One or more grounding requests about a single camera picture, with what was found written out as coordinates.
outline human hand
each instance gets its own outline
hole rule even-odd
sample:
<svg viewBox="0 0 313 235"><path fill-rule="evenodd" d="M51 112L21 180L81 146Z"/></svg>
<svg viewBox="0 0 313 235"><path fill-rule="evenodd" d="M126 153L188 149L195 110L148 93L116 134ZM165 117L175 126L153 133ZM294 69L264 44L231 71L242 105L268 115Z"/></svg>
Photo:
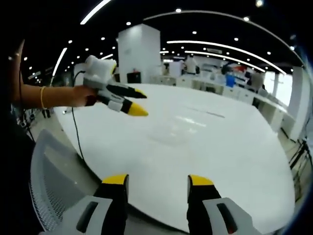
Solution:
<svg viewBox="0 0 313 235"><path fill-rule="evenodd" d="M73 107L92 106L97 102L96 90L84 85L73 88Z"/></svg>

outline blue object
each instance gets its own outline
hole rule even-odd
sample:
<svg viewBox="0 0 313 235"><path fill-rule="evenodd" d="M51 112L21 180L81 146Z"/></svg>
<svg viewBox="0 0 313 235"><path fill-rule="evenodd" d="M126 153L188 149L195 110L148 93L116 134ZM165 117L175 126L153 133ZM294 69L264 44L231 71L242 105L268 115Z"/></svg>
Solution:
<svg viewBox="0 0 313 235"><path fill-rule="evenodd" d="M226 86L234 87L235 85L235 77L229 74L226 74Z"/></svg>

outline ceiling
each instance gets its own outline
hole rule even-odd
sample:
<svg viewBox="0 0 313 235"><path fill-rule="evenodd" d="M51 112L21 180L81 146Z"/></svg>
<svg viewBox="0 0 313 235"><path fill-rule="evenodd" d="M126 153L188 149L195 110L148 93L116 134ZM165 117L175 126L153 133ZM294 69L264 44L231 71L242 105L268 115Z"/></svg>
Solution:
<svg viewBox="0 0 313 235"><path fill-rule="evenodd" d="M170 40L196 40L224 44L254 53L272 63L280 64L280 68L290 72L292 66L302 63L290 48L263 30L243 21L231 17L205 13L179 13L169 16L144 20L146 17L161 13L175 12L177 8L185 10L216 11L231 14L240 18L248 16L250 21L261 25L285 41L289 46L295 45L291 35L295 32L295 22L288 21L279 6L265 2L263 7L256 7L254 0L238 1L207 1L203 0L112 0L95 14L85 25L81 20L101 0L47 0L31 1L15 8L14 15L18 15L19 27L25 31L25 46L22 63L24 76L33 72L54 67L63 48L67 51L58 67L57 74L64 72L71 62L81 63L90 54L98 57L114 54L118 60L118 33L127 29L126 22L132 25L147 24L161 32L161 48L184 55L186 50L203 51L203 45L196 44L166 44ZM266 64L242 52L217 48L226 55L246 61L257 66Z"/></svg>

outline gold bracelet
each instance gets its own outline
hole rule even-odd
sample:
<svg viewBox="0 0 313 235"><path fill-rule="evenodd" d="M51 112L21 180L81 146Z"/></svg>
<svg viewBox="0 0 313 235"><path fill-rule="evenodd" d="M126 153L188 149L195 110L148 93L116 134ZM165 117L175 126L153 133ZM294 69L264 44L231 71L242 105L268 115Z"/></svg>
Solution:
<svg viewBox="0 0 313 235"><path fill-rule="evenodd" d="M45 89L45 87L42 87L42 88L40 89L40 101L41 101L41 107L42 107L43 109L45 109L44 102L43 102L43 93L44 93L44 89Z"/></svg>

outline round table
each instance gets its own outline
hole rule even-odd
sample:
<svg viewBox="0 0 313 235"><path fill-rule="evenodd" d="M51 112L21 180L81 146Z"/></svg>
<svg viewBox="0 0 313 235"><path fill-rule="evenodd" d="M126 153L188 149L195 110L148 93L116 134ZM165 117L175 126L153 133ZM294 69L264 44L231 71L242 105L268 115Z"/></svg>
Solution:
<svg viewBox="0 0 313 235"><path fill-rule="evenodd" d="M129 203L152 218L188 230L187 176L211 179L252 216L262 233L286 225L294 210L291 170L277 135L257 109L187 88L132 84L148 112L131 117L97 103L75 110L81 148L100 178L128 173ZM71 114L55 108L79 153Z"/></svg>

